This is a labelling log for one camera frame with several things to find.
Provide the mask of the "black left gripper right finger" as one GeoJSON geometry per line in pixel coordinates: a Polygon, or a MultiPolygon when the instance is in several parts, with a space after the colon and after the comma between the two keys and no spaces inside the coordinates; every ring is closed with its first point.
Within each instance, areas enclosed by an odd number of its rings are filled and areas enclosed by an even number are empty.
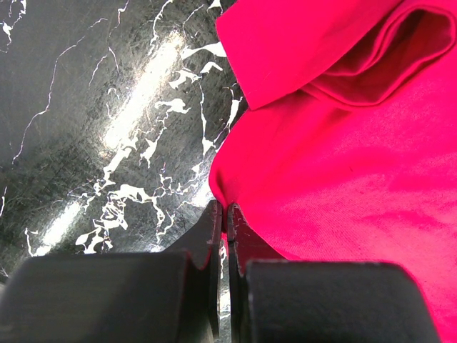
{"type": "Polygon", "coordinates": [[[438,342],[424,298],[398,265],[284,259],[227,211],[234,342],[438,342]]]}

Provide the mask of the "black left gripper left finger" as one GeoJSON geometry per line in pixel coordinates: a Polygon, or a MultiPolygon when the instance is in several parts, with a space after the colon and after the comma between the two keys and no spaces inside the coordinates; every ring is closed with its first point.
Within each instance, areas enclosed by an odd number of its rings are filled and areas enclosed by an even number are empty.
{"type": "Polygon", "coordinates": [[[3,342],[213,342],[222,207],[161,252],[27,259],[1,295],[3,342]]]}

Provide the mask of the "red t shirt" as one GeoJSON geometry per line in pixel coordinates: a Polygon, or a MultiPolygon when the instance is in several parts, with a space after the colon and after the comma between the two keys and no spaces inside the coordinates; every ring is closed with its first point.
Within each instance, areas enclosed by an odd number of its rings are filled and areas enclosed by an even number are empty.
{"type": "Polygon", "coordinates": [[[456,340],[456,3],[237,1],[209,185],[289,259],[400,264],[456,340]]]}

